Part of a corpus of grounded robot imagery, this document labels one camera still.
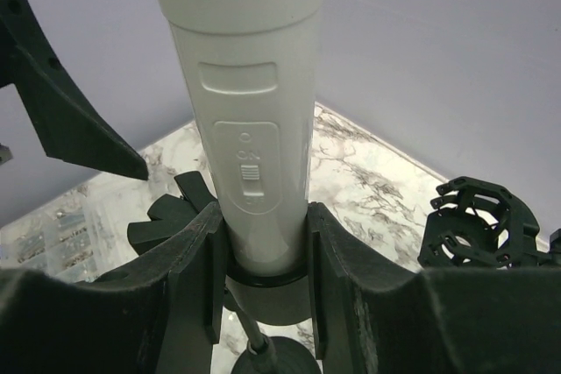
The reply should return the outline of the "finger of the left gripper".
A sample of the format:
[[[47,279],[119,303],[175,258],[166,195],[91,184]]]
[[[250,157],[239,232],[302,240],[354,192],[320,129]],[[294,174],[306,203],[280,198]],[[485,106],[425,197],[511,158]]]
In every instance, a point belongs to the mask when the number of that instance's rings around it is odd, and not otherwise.
[[[98,114],[63,67],[28,0],[1,0],[1,86],[9,85],[47,157],[148,179],[145,160]]]

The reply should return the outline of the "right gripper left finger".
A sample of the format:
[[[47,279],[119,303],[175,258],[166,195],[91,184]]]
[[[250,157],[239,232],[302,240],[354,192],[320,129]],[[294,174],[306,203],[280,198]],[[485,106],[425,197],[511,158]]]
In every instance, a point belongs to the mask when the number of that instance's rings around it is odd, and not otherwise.
[[[1,272],[4,373],[207,373],[224,302],[224,219],[209,204],[93,282]]]

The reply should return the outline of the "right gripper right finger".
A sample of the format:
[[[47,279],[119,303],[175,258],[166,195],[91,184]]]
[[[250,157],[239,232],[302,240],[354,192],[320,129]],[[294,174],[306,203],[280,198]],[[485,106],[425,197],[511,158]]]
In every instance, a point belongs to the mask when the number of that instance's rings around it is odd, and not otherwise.
[[[309,205],[309,297],[327,373],[557,373],[560,272],[411,272]]]

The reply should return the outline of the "clip round-base stand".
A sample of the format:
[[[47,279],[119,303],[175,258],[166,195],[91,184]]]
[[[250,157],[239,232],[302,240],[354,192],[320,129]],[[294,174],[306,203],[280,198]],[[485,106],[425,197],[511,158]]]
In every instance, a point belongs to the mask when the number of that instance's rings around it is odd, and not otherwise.
[[[148,209],[149,220],[131,222],[127,240],[139,255],[164,243],[188,226],[217,199],[197,171],[174,178],[181,196],[164,194]],[[244,351],[237,357],[233,373],[319,373],[318,362],[304,344],[286,336],[270,336],[258,324],[289,326],[310,317],[307,266],[299,264],[273,277],[252,275],[234,260],[229,250],[222,298],[247,336]]]

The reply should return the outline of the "white microphone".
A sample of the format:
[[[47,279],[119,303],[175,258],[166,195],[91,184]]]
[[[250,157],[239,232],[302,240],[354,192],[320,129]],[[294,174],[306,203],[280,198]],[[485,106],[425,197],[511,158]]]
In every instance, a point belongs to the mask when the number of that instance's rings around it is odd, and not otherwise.
[[[233,253],[275,276],[302,260],[323,0],[158,0]]]

